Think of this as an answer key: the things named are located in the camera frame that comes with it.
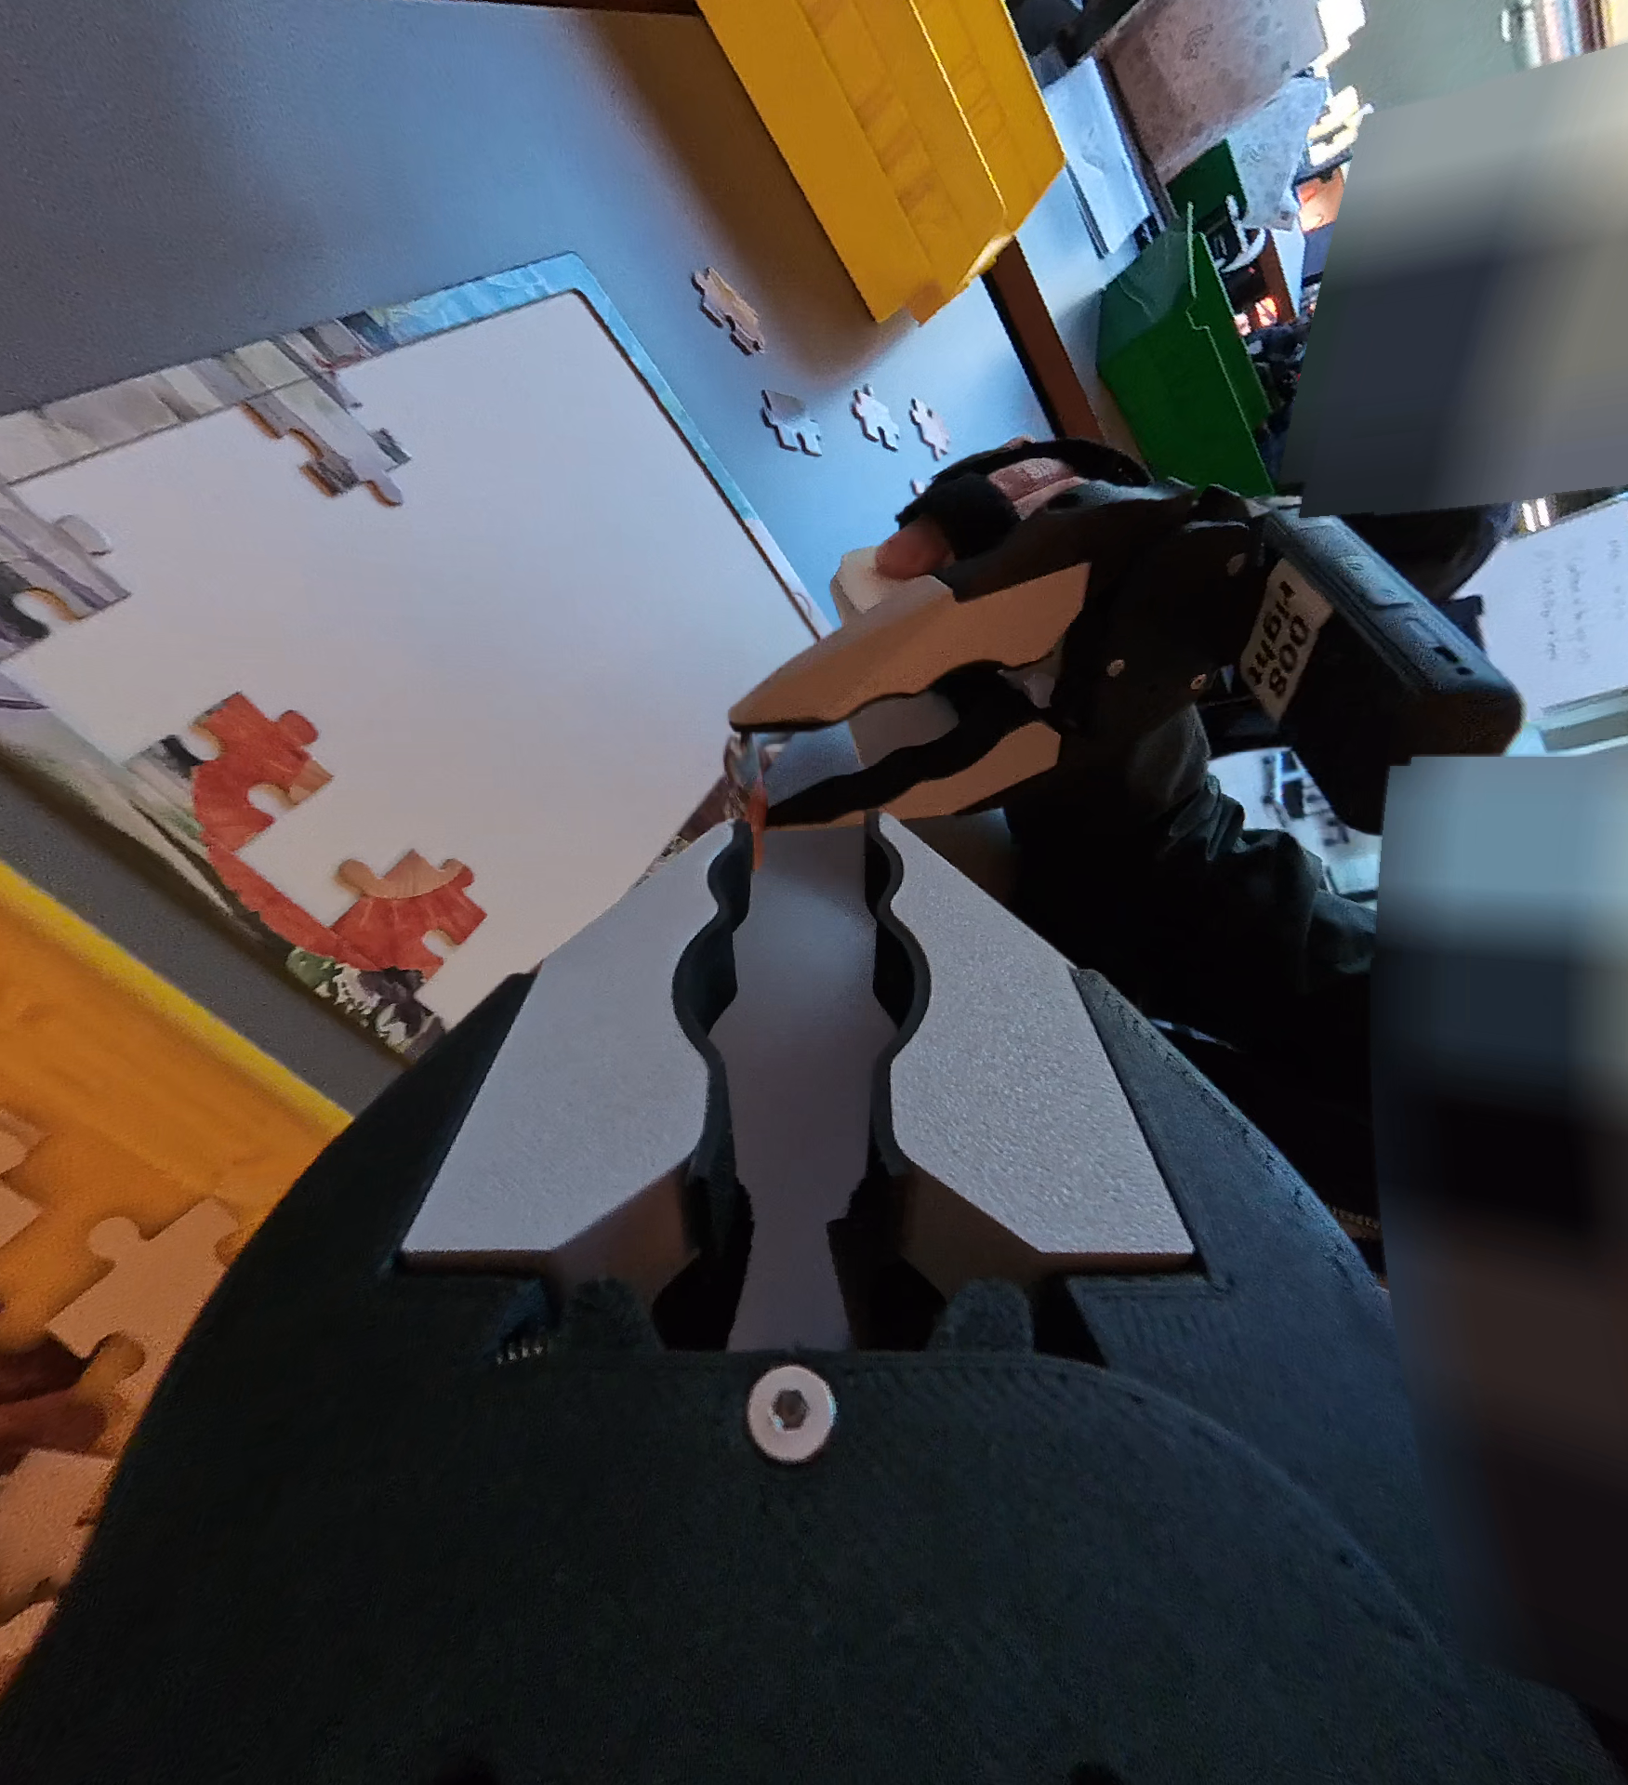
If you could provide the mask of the pale grey puzzle piece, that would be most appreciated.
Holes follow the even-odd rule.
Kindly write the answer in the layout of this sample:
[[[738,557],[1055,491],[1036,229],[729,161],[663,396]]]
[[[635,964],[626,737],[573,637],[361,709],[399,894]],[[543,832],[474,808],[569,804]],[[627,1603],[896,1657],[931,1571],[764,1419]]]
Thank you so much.
[[[719,328],[725,337],[742,354],[764,351],[764,337],[757,309],[744,300],[736,289],[712,268],[689,274],[699,300],[699,311]]]

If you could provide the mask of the red fan puzzle piece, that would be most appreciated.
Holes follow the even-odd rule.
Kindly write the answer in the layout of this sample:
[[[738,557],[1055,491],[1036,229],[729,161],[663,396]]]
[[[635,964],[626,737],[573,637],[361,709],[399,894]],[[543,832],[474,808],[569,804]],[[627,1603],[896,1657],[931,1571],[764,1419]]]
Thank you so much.
[[[384,876],[350,859],[333,879],[352,894],[331,924],[337,958],[355,969],[404,971],[427,982],[444,966],[427,939],[440,936],[449,949],[459,947],[487,919],[470,896],[474,874],[459,859],[434,866],[406,851]]]

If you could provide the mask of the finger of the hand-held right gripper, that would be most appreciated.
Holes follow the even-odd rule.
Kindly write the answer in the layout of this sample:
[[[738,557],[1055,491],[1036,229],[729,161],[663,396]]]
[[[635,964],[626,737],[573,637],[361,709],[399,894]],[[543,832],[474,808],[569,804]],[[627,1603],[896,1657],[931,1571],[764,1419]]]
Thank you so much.
[[[777,739],[766,827],[849,827],[883,812],[935,817],[993,804],[1051,771],[1061,737],[1023,697],[898,697]]]
[[[1055,568],[967,600],[935,576],[890,589],[817,639],[729,711],[734,731],[832,726],[883,699],[924,692],[971,667],[1048,658],[1085,606],[1087,564]]]

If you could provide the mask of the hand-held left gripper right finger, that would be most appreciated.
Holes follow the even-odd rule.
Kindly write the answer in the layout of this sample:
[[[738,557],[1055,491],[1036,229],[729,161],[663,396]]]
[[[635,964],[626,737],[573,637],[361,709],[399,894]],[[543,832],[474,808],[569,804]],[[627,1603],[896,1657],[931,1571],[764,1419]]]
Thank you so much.
[[[965,1282],[1173,1273],[1194,1243],[1068,962],[892,816],[869,819],[873,1142],[892,1247]]]

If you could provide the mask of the grey desk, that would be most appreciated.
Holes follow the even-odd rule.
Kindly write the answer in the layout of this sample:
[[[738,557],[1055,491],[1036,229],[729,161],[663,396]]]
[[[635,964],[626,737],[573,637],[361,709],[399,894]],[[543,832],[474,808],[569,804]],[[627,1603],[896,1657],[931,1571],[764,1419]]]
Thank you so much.
[[[813,604],[933,471],[1048,431],[980,287],[871,324],[687,13],[466,4],[0,4],[0,416],[579,257]],[[712,268],[764,351],[701,311]],[[898,450],[864,441],[869,384]],[[806,401],[783,452],[759,390]],[[0,761],[0,853],[346,1110],[393,1054]]]
[[[1154,214],[1153,214],[1151,231],[1145,232],[1145,240],[1134,253],[1126,257],[1126,261],[1123,262],[1117,262],[1115,259],[1100,261],[1087,242],[1085,225],[1078,212],[1072,191],[1068,189],[1068,184],[1066,184],[1066,174],[1064,174],[1066,163],[1064,163],[1061,174],[1057,176],[1053,184],[1053,195],[1038,202],[1031,219],[1019,227],[1016,242],[1034,279],[1034,289],[1038,292],[1038,298],[1042,300],[1049,319],[1053,321],[1057,328],[1061,352],[1063,352],[1063,367],[1076,375],[1083,390],[1085,414],[1087,414],[1085,424],[1096,429],[1098,433],[1106,435],[1108,439],[1111,439],[1113,444],[1124,450],[1132,450],[1136,457],[1141,457],[1139,448],[1134,441],[1134,435],[1130,433],[1128,426],[1124,424],[1121,412],[1115,407],[1111,392],[1106,388],[1106,384],[1098,377],[1098,369],[1096,369],[1098,302],[1106,285],[1117,274],[1121,274],[1151,240],[1154,240],[1162,231],[1166,231],[1168,227],[1171,227],[1175,221],[1181,219],[1181,216],[1173,212],[1166,197],[1166,182],[1171,180],[1183,167],[1179,167],[1169,178],[1162,176],[1162,171],[1149,159],[1147,150],[1139,144],[1136,137],[1134,126],[1117,94],[1109,67],[1102,62],[1098,54],[1089,56],[1085,60],[1093,60],[1098,64],[1100,75],[1113,101],[1113,112],[1117,116],[1117,122],[1121,124],[1126,142],[1130,150],[1134,152],[1136,167],[1141,174],[1141,180],[1153,202]],[[1216,268],[1216,259],[1211,249],[1209,236],[1211,234],[1201,234],[1203,242],[1209,247],[1211,261]],[[1226,279],[1218,268],[1216,272],[1226,291]],[[1260,441],[1261,431],[1263,431],[1263,426],[1258,429],[1256,444]]]

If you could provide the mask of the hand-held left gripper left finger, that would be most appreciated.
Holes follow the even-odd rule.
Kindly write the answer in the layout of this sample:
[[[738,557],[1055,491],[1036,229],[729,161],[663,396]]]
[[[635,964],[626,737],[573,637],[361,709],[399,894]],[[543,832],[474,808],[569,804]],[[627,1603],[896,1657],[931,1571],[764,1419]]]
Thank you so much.
[[[489,1267],[556,1296],[601,1279],[654,1299],[729,1247],[725,1069],[732,937],[753,840],[676,851],[536,971],[402,1241],[417,1267]]]

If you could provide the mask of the whiteboard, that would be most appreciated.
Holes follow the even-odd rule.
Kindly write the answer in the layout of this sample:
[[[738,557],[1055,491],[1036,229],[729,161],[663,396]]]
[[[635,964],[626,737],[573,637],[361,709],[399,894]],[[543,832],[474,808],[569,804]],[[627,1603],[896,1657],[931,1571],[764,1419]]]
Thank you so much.
[[[1628,493],[1507,538],[1460,596],[1530,722],[1628,690]]]

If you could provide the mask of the grey striped puzzle piece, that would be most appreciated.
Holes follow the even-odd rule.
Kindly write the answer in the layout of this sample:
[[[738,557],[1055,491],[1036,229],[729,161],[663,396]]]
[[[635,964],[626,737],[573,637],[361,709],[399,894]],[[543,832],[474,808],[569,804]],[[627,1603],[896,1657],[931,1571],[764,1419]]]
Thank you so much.
[[[123,602],[127,592],[76,549],[37,551],[0,532],[0,662],[61,624]]]

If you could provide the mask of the red curved puzzle piece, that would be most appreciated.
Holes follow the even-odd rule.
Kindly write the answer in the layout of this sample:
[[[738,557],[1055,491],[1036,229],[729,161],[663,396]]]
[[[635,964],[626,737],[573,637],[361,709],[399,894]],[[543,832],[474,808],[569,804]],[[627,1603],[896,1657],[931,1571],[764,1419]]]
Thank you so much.
[[[241,849],[273,821],[250,791],[265,787],[295,806],[331,780],[310,756],[316,727],[297,711],[269,718],[237,692],[200,714],[194,729],[217,744],[192,772],[192,808],[211,855]]]

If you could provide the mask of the pile of puzzle pieces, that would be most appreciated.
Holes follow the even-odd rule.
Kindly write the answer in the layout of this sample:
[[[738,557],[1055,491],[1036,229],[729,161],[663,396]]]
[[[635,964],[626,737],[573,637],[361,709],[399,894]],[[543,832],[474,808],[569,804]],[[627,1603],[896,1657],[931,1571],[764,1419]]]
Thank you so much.
[[[0,1086],[0,1686],[170,1356],[310,1153],[271,1106]]]

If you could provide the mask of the small green box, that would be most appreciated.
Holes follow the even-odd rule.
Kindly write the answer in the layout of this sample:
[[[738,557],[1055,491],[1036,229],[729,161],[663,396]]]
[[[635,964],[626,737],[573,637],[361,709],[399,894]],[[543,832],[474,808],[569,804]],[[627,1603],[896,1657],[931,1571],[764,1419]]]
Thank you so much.
[[[1199,234],[1243,225],[1246,187],[1228,139],[1207,146],[1168,180],[1166,197],[1177,216],[1190,216],[1190,225]]]

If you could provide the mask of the person's right forearm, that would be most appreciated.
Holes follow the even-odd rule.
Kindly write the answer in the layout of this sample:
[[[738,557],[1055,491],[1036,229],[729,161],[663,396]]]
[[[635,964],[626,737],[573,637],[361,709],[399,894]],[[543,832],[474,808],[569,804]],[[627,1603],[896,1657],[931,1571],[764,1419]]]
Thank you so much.
[[[1164,1026],[1351,1237],[1381,1239],[1374,913],[1291,836],[1246,829],[1194,707],[1068,746],[1003,802],[1016,913]]]

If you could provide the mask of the puzzle frame board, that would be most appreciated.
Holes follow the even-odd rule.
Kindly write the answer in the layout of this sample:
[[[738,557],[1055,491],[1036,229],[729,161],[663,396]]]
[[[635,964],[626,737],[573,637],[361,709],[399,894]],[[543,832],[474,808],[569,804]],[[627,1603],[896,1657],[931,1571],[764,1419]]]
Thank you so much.
[[[294,384],[399,441],[399,506],[241,409]],[[406,1059],[687,834],[729,705],[819,632],[569,253],[0,416],[0,532],[127,592],[0,662],[0,761]],[[331,780],[211,855],[194,722],[237,692]],[[331,934],[335,868],[406,851],[487,915],[427,982]]]

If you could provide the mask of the yellow plastic bin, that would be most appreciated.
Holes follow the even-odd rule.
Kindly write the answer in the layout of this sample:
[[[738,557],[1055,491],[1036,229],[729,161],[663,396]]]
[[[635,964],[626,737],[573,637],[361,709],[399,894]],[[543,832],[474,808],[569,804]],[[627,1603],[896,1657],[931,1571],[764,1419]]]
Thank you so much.
[[[1003,2],[701,2],[877,322],[1010,244],[1064,152]]]
[[[292,1071],[3,862],[0,1086],[108,1104],[132,1095],[147,1106],[226,1101],[277,1108],[312,1134],[310,1159],[290,1185],[346,1125],[344,1112]]]

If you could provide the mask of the green plastic bin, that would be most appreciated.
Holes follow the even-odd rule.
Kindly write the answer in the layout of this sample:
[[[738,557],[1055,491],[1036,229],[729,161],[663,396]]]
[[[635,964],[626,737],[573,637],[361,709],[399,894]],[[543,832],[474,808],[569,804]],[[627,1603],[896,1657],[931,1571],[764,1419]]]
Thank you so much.
[[[1096,369],[1151,474],[1267,499],[1271,407],[1209,247],[1181,217],[1102,291]]]

